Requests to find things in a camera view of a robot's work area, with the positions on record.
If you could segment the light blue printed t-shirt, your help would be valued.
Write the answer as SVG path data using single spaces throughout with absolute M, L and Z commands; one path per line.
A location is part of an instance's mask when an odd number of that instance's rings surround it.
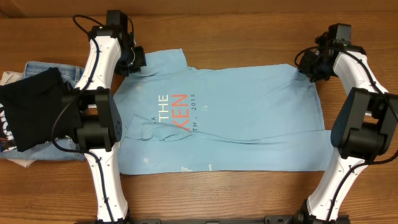
M 146 59 L 114 96 L 121 173 L 327 168 L 332 147 L 317 89 L 296 68 L 197 69 L 180 49 Z

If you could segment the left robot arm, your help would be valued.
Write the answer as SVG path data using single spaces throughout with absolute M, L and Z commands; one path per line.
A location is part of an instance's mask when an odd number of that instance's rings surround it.
M 122 120 L 111 93 L 114 73 L 137 72 L 146 64 L 142 47 L 121 25 L 93 26 L 90 54 L 75 89 L 67 94 L 60 118 L 69 120 L 71 138 L 90 166 L 97 199 L 96 223 L 129 223 L 117 152 Z

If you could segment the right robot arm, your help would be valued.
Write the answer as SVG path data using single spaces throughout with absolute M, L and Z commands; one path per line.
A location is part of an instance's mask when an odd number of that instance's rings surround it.
M 346 100 L 333 124 L 329 165 L 315 191 L 289 223 L 349 223 L 339 209 L 365 168 L 397 158 L 377 160 L 389 148 L 397 126 L 397 95 L 376 79 L 359 46 L 318 45 L 299 52 L 294 63 L 310 81 L 338 77 Z

